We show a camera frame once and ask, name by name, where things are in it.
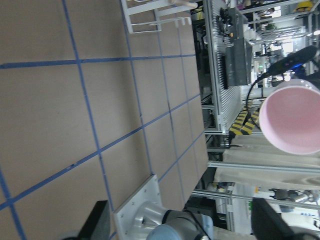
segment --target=pink cup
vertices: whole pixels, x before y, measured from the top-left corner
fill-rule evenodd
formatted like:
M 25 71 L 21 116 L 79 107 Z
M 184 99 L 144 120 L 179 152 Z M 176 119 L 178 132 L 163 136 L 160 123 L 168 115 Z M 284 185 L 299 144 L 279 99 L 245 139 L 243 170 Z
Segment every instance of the pink cup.
M 310 82 L 279 84 L 259 113 L 261 131 L 276 148 L 290 154 L 320 151 L 320 91 Z

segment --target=yellow and black striped barrier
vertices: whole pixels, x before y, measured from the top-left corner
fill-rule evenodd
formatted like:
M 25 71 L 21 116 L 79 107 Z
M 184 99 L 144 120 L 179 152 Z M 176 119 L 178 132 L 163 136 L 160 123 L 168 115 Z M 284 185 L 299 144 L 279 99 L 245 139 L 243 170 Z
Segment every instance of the yellow and black striped barrier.
M 234 133 L 235 135 L 251 135 L 253 132 L 253 129 L 255 128 L 255 125 L 252 121 L 254 120 L 255 123 L 259 120 L 259 111 L 255 111 L 251 114 L 251 118 L 244 124 L 246 117 L 248 115 L 247 109 L 244 107 L 242 108 L 241 112 L 239 113 L 238 117 L 230 127 L 229 131 Z
M 259 120 L 259 112 L 258 111 L 254 111 L 251 114 L 251 117 L 254 121 L 254 123 L 257 123 Z M 254 123 L 252 122 L 252 119 L 249 118 L 249 120 L 245 123 L 245 125 L 241 128 L 241 133 L 242 135 L 251 135 L 253 129 L 255 128 Z
M 241 132 L 241 128 L 246 120 L 246 117 L 248 115 L 248 111 L 246 107 L 243 107 L 239 115 L 236 117 L 236 120 L 230 127 L 229 131 L 234 133 L 235 135 L 243 135 Z

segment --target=black wire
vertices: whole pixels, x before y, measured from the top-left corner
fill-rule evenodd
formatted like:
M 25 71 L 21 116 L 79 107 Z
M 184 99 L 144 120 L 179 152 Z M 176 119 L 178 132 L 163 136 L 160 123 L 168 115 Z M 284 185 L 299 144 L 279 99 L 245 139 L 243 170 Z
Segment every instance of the black wire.
M 246 99 L 245 99 L 245 108 L 248 110 L 248 116 L 249 116 L 249 118 L 251 119 L 251 121 L 253 122 L 253 124 L 254 124 L 259 130 L 261 130 L 260 127 L 259 127 L 259 126 L 256 124 L 256 122 L 253 120 L 253 118 L 252 118 L 252 116 L 251 116 L 251 113 L 250 113 L 250 111 L 249 111 L 248 101 L 249 101 L 250 93 L 251 93 L 252 89 L 254 88 L 254 86 L 255 86 L 258 82 L 260 82 L 262 79 L 266 78 L 267 76 L 268 76 L 268 75 L 264 73 L 264 74 L 262 74 L 260 77 L 258 77 L 257 80 L 255 80 L 255 81 L 252 83 L 252 85 L 251 85 L 251 87 L 250 87 L 250 89 L 249 89 L 249 91 L 248 91 L 248 95 L 246 96 Z
M 193 218 L 193 220 L 195 221 L 195 223 L 201 228 L 201 230 L 203 231 L 203 233 L 204 233 L 205 235 L 207 235 L 207 237 L 208 237 L 209 240 L 212 240 L 212 239 L 209 237 L 208 233 L 204 230 L 204 228 L 202 227 L 202 225 L 200 224 L 200 222 L 196 219 L 194 213 L 191 212 L 191 211 L 189 211 L 189 210 L 186 210 L 186 209 L 183 210 L 183 211 L 186 212 L 186 213 L 190 213 L 191 217 Z
M 255 98 L 250 98 L 250 100 L 259 100 L 259 99 L 266 99 L 267 97 L 264 96 L 264 97 L 255 97 Z

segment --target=blue tape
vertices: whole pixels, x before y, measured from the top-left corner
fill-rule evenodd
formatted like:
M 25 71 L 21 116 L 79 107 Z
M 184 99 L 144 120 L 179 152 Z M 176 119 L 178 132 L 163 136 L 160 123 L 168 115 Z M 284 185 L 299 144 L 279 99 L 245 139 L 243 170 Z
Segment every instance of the blue tape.
M 182 44 L 181 44 L 180 30 L 179 30 L 179 28 L 177 28 L 176 30 L 177 30 L 177 33 L 178 33 L 180 54 L 182 55 Z M 183 81 L 184 81 L 185 95 L 186 95 L 186 99 L 189 99 L 184 60 L 183 60 L 182 57 L 181 57 L 180 59 L 181 59 L 181 64 L 182 64 L 182 73 L 183 73 Z M 190 105 L 189 105 L 189 103 L 188 103 L 188 116 L 189 116 L 190 130 L 191 130 L 191 138 L 192 138 L 192 140 L 193 140 L 193 139 L 194 139 L 194 133 L 193 133 L 193 129 L 192 129 L 192 121 L 191 121 L 191 113 L 190 113 Z M 194 156 L 196 176 L 197 176 L 197 179 L 200 179 L 200 176 L 199 176 L 199 167 L 198 167 L 198 161 L 197 161 L 197 156 L 196 156 L 195 147 L 193 146 L 192 148 L 193 148 L 193 156 Z
M 109 237 L 109 239 L 108 239 L 108 240 L 113 239 L 115 235 L 117 235 L 117 232 L 116 232 L 116 231 L 114 231 L 114 232 L 110 235 L 110 237 Z
M 1 204 L 0 204 L 0 211 L 1 211 L 2 209 L 5 209 L 6 207 L 9 207 L 9 206 L 10 206 L 9 201 L 5 201 L 4 203 L 1 203 Z
M 105 150 L 107 150 L 107 149 L 111 148 L 112 146 L 116 145 L 117 143 L 120 143 L 122 140 L 132 136 L 133 134 L 135 134 L 136 132 L 140 131 L 141 129 L 142 129 L 142 127 L 138 127 L 137 129 L 127 133 L 126 135 L 124 135 L 124 136 L 118 138 L 117 140 L 109 143 L 108 145 L 102 147 L 101 148 L 101 152 L 104 152 Z
M 130 56 L 130 58 L 132 58 L 130 42 L 129 42 L 129 37 L 128 37 L 128 29 L 127 29 L 127 24 L 126 24 L 125 15 L 124 15 L 124 11 L 123 11 L 121 0 L 119 0 L 119 3 L 120 3 L 120 6 L 121 6 L 121 17 L 122 17 L 122 24 L 123 24 L 123 27 L 124 27 L 126 45 L 127 45 L 127 48 L 128 48 L 129 56 Z M 138 104 L 138 110 L 139 110 L 139 114 L 140 114 L 140 121 L 141 121 L 141 125 L 143 126 L 144 125 L 144 119 L 143 119 L 143 114 L 142 114 L 142 110 L 141 110 L 141 103 L 140 103 L 140 98 L 139 98 L 139 93 L 138 93 L 138 85 L 137 85 L 137 79 L 136 79 L 136 74 L 135 74 L 134 63 L 133 63 L 132 60 L 130 61 L 130 66 L 131 66 L 131 71 L 132 71 L 132 77 L 133 77 L 136 100 L 137 100 L 137 104 Z M 146 135 L 146 131 L 145 131 L 144 128 L 142 128 L 142 133 L 143 133 L 146 157 L 147 157 L 148 166 L 149 166 L 149 172 L 150 172 L 151 175 L 153 175 L 154 171 L 153 171 L 153 168 L 152 168 L 152 163 L 151 163 L 151 158 L 150 158 L 147 135 Z
M 178 157 L 178 159 L 165 171 L 165 173 L 158 179 L 160 183 L 161 180 L 170 172 L 170 170 L 179 162 L 179 160 L 188 152 L 188 150 L 196 143 L 196 141 L 204 134 L 204 132 L 200 133 L 200 135 L 186 148 L 186 150 Z
M 159 49 L 160 49 L 160 55 L 162 56 L 163 52 L 162 52 L 162 45 L 161 45 L 159 32 L 157 32 L 157 39 L 158 39 L 158 44 L 159 44 Z M 167 104 L 168 104 L 168 108 L 169 108 L 169 114 L 170 114 L 170 124 L 171 124 L 171 129 L 172 129 L 174 154 L 175 154 L 175 159 L 178 159 L 177 139 L 176 139 L 175 128 L 174 128 L 174 123 L 173 123 L 173 118 L 172 118 L 170 99 L 169 99 L 169 91 L 168 91 L 168 84 L 167 84 L 167 75 L 166 75 L 165 64 L 164 64 L 164 59 L 163 58 L 161 58 L 161 65 L 162 65 L 162 73 L 163 73 L 163 78 L 164 78 L 164 87 L 165 87 L 166 100 L 167 100 Z M 182 181 L 181 171 L 180 171 L 179 165 L 177 165 L 177 169 L 178 169 L 178 177 L 179 177 L 179 182 L 180 182 L 180 188 L 181 188 L 181 192 L 182 192 L 182 199 L 183 199 L 183 202 L 186 202 L 185 193 L 184 193 L 184 184 L 183 184 L 183 181 Z
M 58 171 L 58 172 L 55 173 L 54 175 L 46 178 L 45 180 L 37 183 L 36 185 L 30 187 L 29 189 L 21 192 L 21 193 L 18 194 L 17 196 L 13 197 L 13 198 L 12 198 L 12 201 L 15 203 L 16 201 L 24 198 L 25 196 L 31 194 L 31 193 L 34 192 L 35 190 L 37 190 L 37 189 L 43 187 L 44 185 L 52 182 L 53 180 L 57 179 L 58 177 L 62 176 L 63 174 L 65 174 L 65 173 L 67 173 L 67 172 L 69 172 L 70 170 L 78 167 L 79 165 L 85 163 L 86 161 L 92 159 L 93 157 L 95 157 L 95 156 L 97 156 L 97 155 L 98 155 L 98 152 L 97 152 L 97 151 L 91 153 L 90 155 L 82 158 L 81 160 L 77 161 L 76 163 L 69 165 L 68 167 L 62 169 L 61 171 Z
M 11 210 L 11 215 L 12 215 L 16 230 L 17 230 L 21 240 L 27 240 L 27 237 L 25 235 L 25 232 L 24 232 L 23 227 L 21 225 L 21 222 L 19 220 L 17 211 L 16 211 L 15 206 L 13 204 L 10 205 L 10 210 Z
M 67 27 L 68 27 L 68 30 L 69 30 L 69 35 L 70 35 L 70 38 L 71 38 L 72 48 L 73 48 L 75 59 L 76 59 L 76 65 L 77 65 L 77 68 L 78 68 L 78 71 L 79 71 L 82 91 L 83 91 L 83 95 L 84 95 L 87 111 L 88 111 L 88 114 L 89 114 L 89 119 L 90 119 L 90 123 L 91 123 L 94 142 L 95 142 L 96 149 L 97 149 L 97 152 L 98 152 L 98 155 L 99 155 L 99 162 L 100 162 L 100 165 L 101 165 L 101 171 L 102 171 L 102 175 L 103 175 L 103 180 L 104 180 L 106 192 L 107 192 L 107 195 L 108 195 L 108 200 L 109 200 L 109 203 L 110 203 L 110 208 L 114 212 L 115 208 L 114 208 L 112 197 L 111 197 L 111 192 L 110 192 L 110 188 L 109 188 L 109 183 L 108 183 L 108 179 L 107 179 L 107 175 L 106 175 L 106 170 L 105 170 L 103 158 L 102 158 L 102 155 L 101 155 L 101 152 L 100 152 L 100 145 L 99 145 L 98 135 L 97 135 L 97 131 L 96 131 L 96 126 L 95 126 L 92 110 L 91 110 L 90 103 L 89 103 L 89 97 L 88 97 L 88 93 L 87 93 L 85 78 L 84 78 L 84 74 L 83 74 L 82 67 L 81 67 L 81 60 L 79 58 L 79 53 L 78 53 L 78 50 L 77 50 L 77 45 L 76 45 L 76 41 L 75 41 L 75 38 L 74 38 L 72 26 L 71 26 L 71 21 L 70 21 L 70 17 L 69 17 L 69 12 L 68 12 L 68 8 L 67 8 L 66 0 L 62 0 L 62 5 L 63 5 L 63 10 L 64 10 L 64 14 L 65 14 Z
M 192 101 L 194 98 L 196 98 L 196 97 L 198 97 L 198 96 L 199 96 L 199 94 L 196 95 L 196 96 L 194 96 L 194 97 L 192 97 L 192 98 L 190 98 L 188 101 L 183 102 L 183 103 L 180 104 L 179 106 L 177 106 L 177 107 L 175 107 L 174 109 L 172 109 L 171 112 L 173 112 L 174 110 L 178 109 L 179 107 L 182 107 L 183 105 L 187 104 L 188 102 Z M 156 117 L 155 119 L 147 122 L 145 125 L 143 125 L 143 126 L 141 126 L 141 127 L 138 127 L 137 129 L 135 129 L 135 130 L 127 133 L 126 135 L 124 135 L 124 136 L 122 136 L 122 137 L 120 137 L 120 138 L 118 138 L 117 140 L 113 141 L 112 143 L 110 143 L 110 144 L 102 147 L 102 148 L 100 149 L 100 152 L 102 153 L 102 152 L 106 151 L 107 149 L 111 148 L 112 146 L 120 143 L 120 142 L 123 141 L 124 139 L 132 136 L 132 135 L 135 134 L 136 132 L 142 130 L 143 128 L 146 128 L 147 126 L 151 125 L 152 123 L 158 121 L 159 119 L 163 118 L 164 116 L 166 116 L 166 115 L 168 115 L 168 114 L 169 114 L 169 111 L 166 112 L 166 113 L 164 113 L 164 114 L 162 114 L 162 115 L 160 115 L 160 116 L 158 116 L 158 117 Z M 59 178 L 59 177 L 62 176 L 63 174 L 71 171 L 72 169 L 78 167 L 79 165 L 85 163 L 86 161 L 92 159 L 93 157 L 95 157 L 95 156 L 97 156 L 97 155 L 99 155 L 99 154 L 98 154 L 98 151 L 95 151 L 95 152 L 91 153 L 90 155 L 82 158 L 81 160 L 79 160 L 79 161 L 77 161 L 77 162 L 75 162 L 75 163 L 67 166 L 66 168 L 62 169 L 61 171 L 55 173 L 54 175 L 46 178 L 45 180 L 37 183 L 36 185 L 28 188 L 27 190 L 25 190 L 25 191 L 21 192 L 20 194 L 18 194 L 17 196 L 13 197 L 13 198 L 11 199 L 11 202 L 6 201 L 6 202 L 0 204 L 0 210 L 2 210 L 2 209 L 4 209 L 4 208 L 10 206 L 11 204 L 19 201 L 20 199 L 24 198 L 25 196 L 33 193 L 33 192 L 36 191 L 37 189 L 39 189 L 39 188 L 43 187 L 44 185 L 52 182 L 53 180 Z M 2 180 L 1 176 L 2 176 L 2 175 L 0 174 L 0 183 L 1 183 L 1 184 L 4 184 L 5 182 L 4 182 L 4 180 Z
M 1 205 L 6 204 L 6 205 L 9 206 L 10 211 L 11 211 L 11 215 L 12 215 L 12 218 L 13 218 L 13 221 L 14 221 L 15 228 L 16 228 L 21 240 L 26 240 L 27 238 L 26 238 L 25 232 L 24 232 L 23 227 L 21 225 L 21 222 L 19 220 L 19 217 L 18 217 L 17 211 L 15 209 L 15 206 L 14 206 L 14 204 L 12 202 L 11 194 L 10 194 L 8 185 L 6 183 L 6 180 L 5 180 L 5 177 L 4 177 L 3 173 L 2 173 L 1 168 L 0 168 L 0 185 L 1 185 L 1 189 L 3 191 L 3 195 L 6 198 L 6 203 L 3 203 Z
M 12 62 L 12 63 L 4 63 L 0 65 L 0 69 L 18 69 L 18 68 L 57 66 L 57 65 L 71 65 L 76 63 L 77 63 L 76 60 Z
M 139 61 L 150 59 L 171 59 L 171 58 L 188 58 L 194 57 L 195 54 L 185 55 L 168 55 L 168 56 L 134 56 L 134 57 L 105 57 L 105 58 L 88 58 L 80 59 L 80 63 L 107 63 L 120 61 Z M 62 65 L 76 65 L 77 60 L 54 60 L 54 61 L 27 61 L 27 62 L 9 62 L 0 65 L 0 69 L 19 69 L 19 68 L 34 68 L 46 66 L 62 66 Z

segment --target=white metal mounting plate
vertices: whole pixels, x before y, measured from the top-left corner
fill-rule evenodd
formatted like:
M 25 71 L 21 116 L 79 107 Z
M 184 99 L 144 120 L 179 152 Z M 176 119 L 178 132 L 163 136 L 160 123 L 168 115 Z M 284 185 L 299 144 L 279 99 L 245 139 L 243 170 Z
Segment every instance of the white metal mounting plate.
M 120 240 L 133 240 L 128 235 L 139 207 L 146 201 L 162 206 L 157 175 L 149 177 L 114 213 L 117 234 Z

